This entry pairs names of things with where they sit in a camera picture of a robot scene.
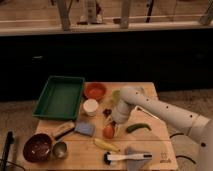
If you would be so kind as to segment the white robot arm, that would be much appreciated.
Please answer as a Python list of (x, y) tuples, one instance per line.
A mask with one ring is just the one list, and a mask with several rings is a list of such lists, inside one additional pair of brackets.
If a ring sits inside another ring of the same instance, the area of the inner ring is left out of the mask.
[(124, 86), (111, 119), (124, 124), (134, 107), (139, 106), (174, 126), (199, 144), (195, 171), (213, 171), (213, 119), (146, 96), (140, 87)]

